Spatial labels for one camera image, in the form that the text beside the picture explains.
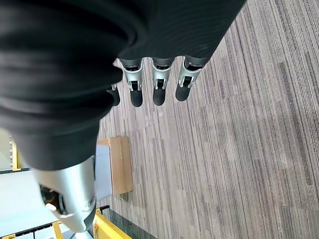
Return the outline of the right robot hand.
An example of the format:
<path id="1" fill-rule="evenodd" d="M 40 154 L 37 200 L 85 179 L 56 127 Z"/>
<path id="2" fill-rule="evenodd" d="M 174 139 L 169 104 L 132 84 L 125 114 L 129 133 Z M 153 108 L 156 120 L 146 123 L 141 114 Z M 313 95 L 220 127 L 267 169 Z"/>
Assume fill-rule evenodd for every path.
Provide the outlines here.
<path id="1" fill-rule="evenodd" d="M 0 125 L 30 166 L 45 206 L 72 231 L 96 210 L 100 119 L 127 79 L 143 102 L 142 68 L 153 61 L 162 105 L 171 66 L 183 58 L 175 96 L 185 101 L 242 0 L 3 0 L 0 3 Z"/>

